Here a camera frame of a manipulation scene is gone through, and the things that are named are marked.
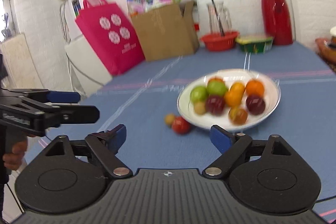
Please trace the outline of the person's left hand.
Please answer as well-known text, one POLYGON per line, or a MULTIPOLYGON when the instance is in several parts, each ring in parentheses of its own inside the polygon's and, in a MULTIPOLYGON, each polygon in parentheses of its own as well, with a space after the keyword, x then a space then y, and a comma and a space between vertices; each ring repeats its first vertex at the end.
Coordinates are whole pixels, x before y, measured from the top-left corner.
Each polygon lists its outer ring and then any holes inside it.
POLYGON ((5 168, 9 170, 18 170, 22 165, 23 158, 27 151, 27 147, 27 139, 15 143, 12 147, 11 153, 5 153, 3 156, 5 168))

